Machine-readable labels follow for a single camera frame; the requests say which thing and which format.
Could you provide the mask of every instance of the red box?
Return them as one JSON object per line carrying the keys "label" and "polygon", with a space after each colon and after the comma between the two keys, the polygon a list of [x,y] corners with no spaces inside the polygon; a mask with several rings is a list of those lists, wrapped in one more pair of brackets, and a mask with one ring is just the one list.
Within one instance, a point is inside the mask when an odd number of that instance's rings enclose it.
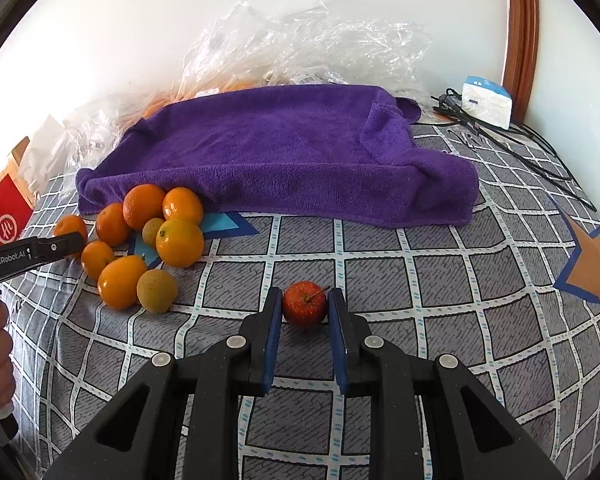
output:
{"label": "red box", "polygon": [[0,245],[17,240],[33,214],[9,175],[0,181]]}

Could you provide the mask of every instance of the white wall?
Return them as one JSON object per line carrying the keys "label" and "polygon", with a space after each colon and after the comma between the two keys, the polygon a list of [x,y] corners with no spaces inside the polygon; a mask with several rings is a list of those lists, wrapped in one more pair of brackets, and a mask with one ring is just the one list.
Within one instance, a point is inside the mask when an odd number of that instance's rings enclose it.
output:
{"label": "white wall", "polygon": [[[51,113],[62,119],[90,99],[169,87],[205,23],[237,0],[40,0],[0,50],[0,168],[6,153]],[[358,0],[356,12],[426,26],[426,89],[464,78],[499,81],[506,0]]]}
{"label": "white wall", "polygon": [[540,0],[526,122],[552,143],[600,212],[600,34],[573,0]]}

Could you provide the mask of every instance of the checkered bedsheet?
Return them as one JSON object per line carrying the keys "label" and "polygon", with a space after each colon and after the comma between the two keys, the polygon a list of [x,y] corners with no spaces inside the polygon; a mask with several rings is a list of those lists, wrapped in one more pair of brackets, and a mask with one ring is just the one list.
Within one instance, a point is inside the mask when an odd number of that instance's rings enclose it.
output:
{"label": "checkered bedsheet", "polygon": [[[108,309],[79,263],[67,260],[4,284],[18,446],[37,471],[155,352],[199,353],[235,333],[271,285],[308,279],[343,288],[349,309],[404,351],[458,356],[570,480],[586,478],[600,460],[600,306],[552,286],[574,242],[548,197],[587,231],[600,219],[460,126],[418,126],[414,139],[476,165],[480,197],[469,225],[386,230],[247,213],[259,235],[210,241],[199,263],[168,269],[180,295],[162,316]],[[564,173],[542,150],[512,148]],[[75,196],[60,200],[61,182],[51,181],[25,236],[49,236],[76,211]],[[88,224],[94,237],[93,218]],[[345,400],[331,368],[326,325],[283,325],[271,393],[240,406],[243,479],[366,478],[370,403]],[[430,478],[426,428],[421,434]],[[178,475],[186,436],[185,425]]]}

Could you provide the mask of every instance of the blue gripper pad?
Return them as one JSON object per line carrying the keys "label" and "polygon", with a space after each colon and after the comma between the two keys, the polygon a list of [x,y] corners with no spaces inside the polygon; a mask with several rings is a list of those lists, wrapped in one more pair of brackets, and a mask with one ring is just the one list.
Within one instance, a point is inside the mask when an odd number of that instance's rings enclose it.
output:
{"label": "blue gripper pad", "polygon": [[280,342],[280,327],[282,326],[282,293],[276,295],[276,303],[273,307],[271,324],[269,325],[269,334],[267,343],[264,347],[264,366],[262,371],[262,389],[265,394],[269,393],[273,384],[273,374],[276,371],[276,357],[278,355],[278,343]]}
{"label": "blue gripper pad", "polygon": [[333,293],[329,291],[329,332],[331,335],[331,355],[333,358],[333,373],[336,383],[340,387],[340,393],[346,395],[349,390],[349,378],[347,377],[347,355],[345,352],[344,339],[340,327],[340,317]]}

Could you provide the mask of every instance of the wooden door frame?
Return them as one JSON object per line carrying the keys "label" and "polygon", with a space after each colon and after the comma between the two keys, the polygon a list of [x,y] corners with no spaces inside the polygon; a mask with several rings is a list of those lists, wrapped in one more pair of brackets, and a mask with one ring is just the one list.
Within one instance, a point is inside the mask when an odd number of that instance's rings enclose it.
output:
{"label": "wooden door frame", "polygon": [[539,0],[509,0],[509,34],[502,85],[511,95],[511,116],[523,121],[536,75],[540,28]]}

